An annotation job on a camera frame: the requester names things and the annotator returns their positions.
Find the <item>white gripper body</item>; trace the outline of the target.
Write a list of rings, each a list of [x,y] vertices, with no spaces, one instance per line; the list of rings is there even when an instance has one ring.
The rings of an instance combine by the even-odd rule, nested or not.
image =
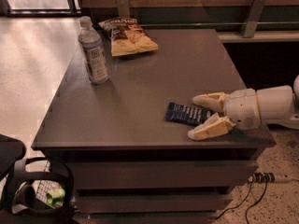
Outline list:
[[[257,93],[254,89],[232,92],[224,101],[223,111],[237,129],[256,129],[261,125]]]

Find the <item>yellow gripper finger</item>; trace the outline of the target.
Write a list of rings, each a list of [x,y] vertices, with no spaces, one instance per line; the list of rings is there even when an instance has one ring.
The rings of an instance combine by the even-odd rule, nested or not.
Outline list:
[[[234,128],[235,124],[228,117],[213,114],[203,124],[188,131],[188,137],[195,141],[225,135]]]
[[[224,101],[229,97],[229,94],[224,92],[213,92],[208,94],[196,95],[192,98],[195,105],[211,109],[215,112],[222,112]]]

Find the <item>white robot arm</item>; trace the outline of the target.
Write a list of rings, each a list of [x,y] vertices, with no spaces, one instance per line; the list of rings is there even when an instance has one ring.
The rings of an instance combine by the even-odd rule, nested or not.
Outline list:
[[[293,87],[214,92],[194,96],[192,102],[214,111],[203,124],[188,132],[188,137],[195,141],[225,135],[233,128],[257,129],[263,124],[299,129],[299,76]]]

